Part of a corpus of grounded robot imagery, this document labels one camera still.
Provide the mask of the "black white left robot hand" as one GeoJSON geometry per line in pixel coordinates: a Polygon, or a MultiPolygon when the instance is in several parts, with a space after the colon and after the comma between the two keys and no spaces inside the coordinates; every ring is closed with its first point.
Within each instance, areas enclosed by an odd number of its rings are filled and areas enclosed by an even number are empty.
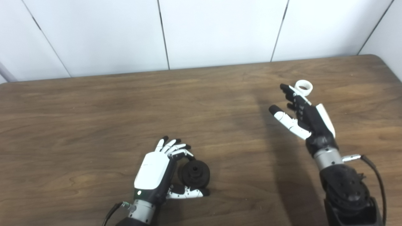
{"type": "Polygon", "coordinates": [[[207,188],[196,188],[186,184],[173,184],[172,179],[179,160],[196,160],[190,152],[191,146],[181,139],[161,138],[155,150],[145,155],[134,181],[133,199],[161,205],[167,199],[191,199],[210,196],[207,188]]]}

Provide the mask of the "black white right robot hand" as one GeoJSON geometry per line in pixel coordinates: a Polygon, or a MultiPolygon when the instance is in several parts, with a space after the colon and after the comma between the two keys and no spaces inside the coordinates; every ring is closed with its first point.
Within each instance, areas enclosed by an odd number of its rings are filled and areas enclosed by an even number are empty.
{"type": "Polygon", "coordinates": [[[292,110],[296,117],[293,118],[277,105],[271,105],[269,112],[273,117],[297,137],[305,140],[311,156],[320,150],[338,150],[335,129],[323,104],[311,104],[299,91],[285,83],[280,84],[280,89],[289,101],[287,108],[292,110]]]}

